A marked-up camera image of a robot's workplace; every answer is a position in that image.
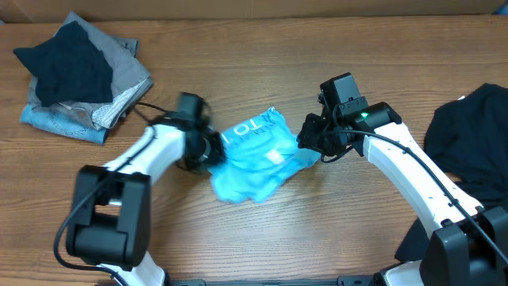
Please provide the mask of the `light blue t-shirt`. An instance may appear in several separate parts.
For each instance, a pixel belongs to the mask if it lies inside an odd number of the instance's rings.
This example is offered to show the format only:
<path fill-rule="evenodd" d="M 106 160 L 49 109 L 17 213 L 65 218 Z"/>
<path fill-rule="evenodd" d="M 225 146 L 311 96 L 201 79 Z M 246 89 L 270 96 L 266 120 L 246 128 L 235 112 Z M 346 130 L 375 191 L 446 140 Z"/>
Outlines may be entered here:
<path fill-rule="evenodd" d="M 262 203 L 320 154 L 300 149 L 284 116 L 273 106 L 221 133 L 225 162 L 209 168 L 219 200 Z"/>

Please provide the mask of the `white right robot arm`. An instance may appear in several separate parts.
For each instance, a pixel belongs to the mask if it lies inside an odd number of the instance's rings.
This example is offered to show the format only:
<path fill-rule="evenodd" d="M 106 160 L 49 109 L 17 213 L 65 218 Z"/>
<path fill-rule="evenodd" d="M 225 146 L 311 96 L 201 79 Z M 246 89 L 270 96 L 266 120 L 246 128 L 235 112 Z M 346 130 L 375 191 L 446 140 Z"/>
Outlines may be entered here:
<path fill-rule="evenodd" d="M 321 114 L 306 116 L 298 147 L 320 153 L 325 162 L 356 150 L 396 186 L 429 238 L 422 259 L 350 281 L 381 286 L 505 285 L 506 211 L 486 210 L 453 183 L 387 103 L 368 104 L 351 73 L 321 83 L 320 90 Z"/>

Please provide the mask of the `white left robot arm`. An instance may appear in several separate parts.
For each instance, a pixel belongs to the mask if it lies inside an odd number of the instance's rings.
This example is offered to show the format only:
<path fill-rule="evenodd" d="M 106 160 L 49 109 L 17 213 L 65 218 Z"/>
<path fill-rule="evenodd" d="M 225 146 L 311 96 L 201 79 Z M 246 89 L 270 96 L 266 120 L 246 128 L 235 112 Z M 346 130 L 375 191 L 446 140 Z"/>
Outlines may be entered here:
<path fill-rule="evenodd" d="M 152 186 L 172 165 L 200 173 L 225 150 L 205 100 L 183 92 L 176 110 L 148 121 L 141 138 L 103 166 L 83 166 L 53 251 L 66 268 L 105 272 L 118 285 L 169 285 L 148 251 Z"/>

